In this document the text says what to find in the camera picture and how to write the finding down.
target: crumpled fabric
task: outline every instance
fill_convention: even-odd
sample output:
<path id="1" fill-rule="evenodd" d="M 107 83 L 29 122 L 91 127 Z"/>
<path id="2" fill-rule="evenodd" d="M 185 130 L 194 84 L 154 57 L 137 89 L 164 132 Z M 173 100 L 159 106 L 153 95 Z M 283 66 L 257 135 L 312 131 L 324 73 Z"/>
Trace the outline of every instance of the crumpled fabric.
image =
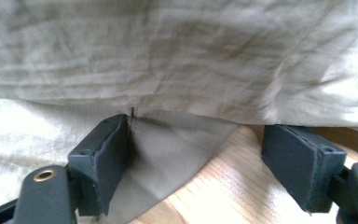
<path id="1" fill-rule="evenodd" d="M 358 1 L 0 1 L 0 98 L 358 126 Z"/>
<path id="2" fill-rule="evenodd" d="M 135 149 L 102 223 L 126 223 L 189 181 L 238 125 L 181 112 L 138 109 L 131 122 Z"/>
<path id="3" fill-rule="evenodd" d="M 100 120 L 131 115 L 131 107 L 140 119 L 172 111 L 162 126 L 139 121 L 155 130 L 139 133 L 146 152 L 164 128 L 176 141 L 202 122 L 214 127 L 212 118 L 229 127 L 358 128 L 358 1 L 0 0 L 0 203 L 16 197 L 27 173 L 65 164 Z M 173 111 L 185 119 L 175 123 Z M 150 188 L 136 214 L 107 220 L 126 222 L 185 183 L 230 130 L 206 132 L 219 141 L 200 149 L 186 176 L 169 185 L 163 175 L 166 186 Z M 198 138 L 183 141 L 203 148 Z M 197 151 L 177 150 L 182 159 Z M 167 154 L 149 168 L 160 171 Z"/>

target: gray cloth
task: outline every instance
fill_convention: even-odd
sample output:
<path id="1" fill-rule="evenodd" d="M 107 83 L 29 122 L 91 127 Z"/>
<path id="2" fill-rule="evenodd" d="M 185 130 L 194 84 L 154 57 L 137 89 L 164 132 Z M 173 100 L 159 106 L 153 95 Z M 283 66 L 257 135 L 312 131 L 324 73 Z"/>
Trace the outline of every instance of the gray cloth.
<path id="1" fill-rule="evenodd" d="M 358 1 L 0 1 L 0 98 L 358 126 Z"/>
<path id="2" fill-rule="evenodd" d="M 103 223 L 126 223 L 172 194 L 195 174 L 237 127 L 221 119 L 138 111 L 131 124 L 136 158 Z"/>

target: metal grommet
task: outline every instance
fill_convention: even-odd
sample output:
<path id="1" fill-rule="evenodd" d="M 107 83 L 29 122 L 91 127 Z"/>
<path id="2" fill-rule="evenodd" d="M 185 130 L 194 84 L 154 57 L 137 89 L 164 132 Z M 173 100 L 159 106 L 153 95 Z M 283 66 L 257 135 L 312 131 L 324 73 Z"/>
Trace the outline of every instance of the metal grommet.
<path id="1" fill-rule="evenodd" d="M 48 179 L 51 179 L 55 175 L 56 175 L 55 170 L 44 170 L 34 175 L 34 181 L 35 182 L 46 181 Z"/>

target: wooden table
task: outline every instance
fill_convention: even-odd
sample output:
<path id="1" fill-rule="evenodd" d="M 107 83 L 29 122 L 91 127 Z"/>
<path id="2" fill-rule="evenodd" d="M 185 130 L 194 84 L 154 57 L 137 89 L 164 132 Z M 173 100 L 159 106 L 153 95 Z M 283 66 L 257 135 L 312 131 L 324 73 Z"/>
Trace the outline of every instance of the wooden table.
<path id="1" fill-rule="evenodd" d="M 349 152 L 346 166 L 358 161 L 352 150 L 358 149 L 358 132 L 315 131 Z M 262 126 L 240 126 L 191 181 L 131 224 L 336 223 L 335 204 L 329 214 L 311 215 L 298 207 L 260 159 L 262 134 Z"/>

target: light wood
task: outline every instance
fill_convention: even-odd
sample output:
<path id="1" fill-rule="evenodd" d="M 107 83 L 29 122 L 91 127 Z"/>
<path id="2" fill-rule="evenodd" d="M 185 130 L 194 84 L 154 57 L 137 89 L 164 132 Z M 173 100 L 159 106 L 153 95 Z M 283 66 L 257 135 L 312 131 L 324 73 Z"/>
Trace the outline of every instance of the light wood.
<path id="1" fill-rule="evenodd" d="M 262 133 L 261 126 L 240 126 L 190 182 L 131 224 L 336 223 L 335 204 L 329 214 L 298 207 L 260 159 Z M 358 153 L 344 148 L 351 167 Z"/>

